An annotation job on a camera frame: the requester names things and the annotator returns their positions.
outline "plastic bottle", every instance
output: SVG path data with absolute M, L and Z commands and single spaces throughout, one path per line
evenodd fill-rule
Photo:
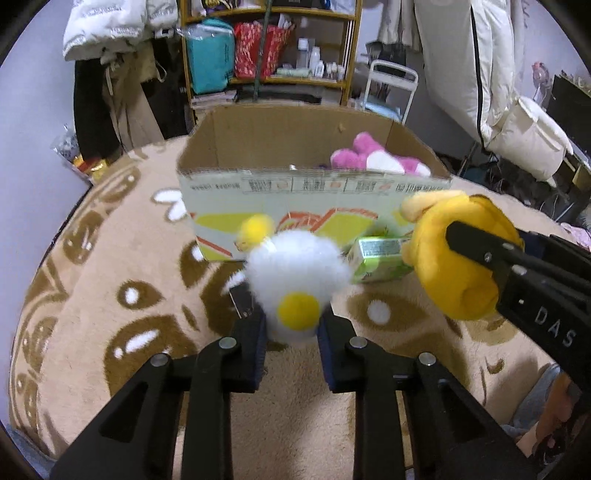
M 324 62 L 320 60 L 314 69 L 314 78 L 321 79 L 324 76 Z
M 319 61 L 320 61 L 320 47 L 313 47 L 312 53 L 310 55 L 310 70 L 312 70 L 312 72 L 316 71 L 316 66 L 318 65 Z
M 307 38 L 298 38 L 297 41 L 297 61 L 295 63 L 295 67 L 297 69 L 306 69 L 308 68 L 308 39 Z

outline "brown rug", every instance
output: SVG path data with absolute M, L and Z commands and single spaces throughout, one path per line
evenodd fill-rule
M 59 456 L 151 355 L 190 355 L 230 331 L 235 314 L 225 285 L 241 265 L 200 256 L 175 174 L 184 143 L 151 145 L 119 160 L 31 284 L 13 348 L 10 414 L 12 425 L 51 455 Z M 461 179 L 452 188 L 489 196 L 519 228 L 569 238 L 511 197 Z M 413 274 L 351 286 L 333 308 L 391 352 L 433 352 L 501 423 L 550 362 L 499 316 L 445 318 Z M 349 479 L 352 395 L 329 393 L 314 345 L 274 346 L 266 366 L 259 392 L 232 399 L 236 478 Z

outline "pink plush toy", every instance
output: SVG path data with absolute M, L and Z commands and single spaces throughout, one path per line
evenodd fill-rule
M 330 156 L 333 168 L 345 170 L 375 170 L 390 173 L 430 177 L 431 170 L 413 157 L 394 157 L 367 132 L 353 140 L 353 150 L 342 148 Z

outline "yellow plush toy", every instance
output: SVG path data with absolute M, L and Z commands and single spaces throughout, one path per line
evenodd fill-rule
M 478 320 L 495 309 L 498 288 L 492 271 L 450 250 L 447 227 L 461 221 L 524 247 L 517 229 L 491 200 L 458 190 L 416 193 L 405 200 L 401 214 L 416 222 L 402 258 L 437 307 L 455 320 Z

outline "teal bag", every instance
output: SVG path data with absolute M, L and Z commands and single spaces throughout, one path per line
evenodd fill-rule
M 183 31 L 187 38 L 189 70 L 195 94 L 221 92 L 234 75 L 234 30 L 216 18 L 208 18 Z

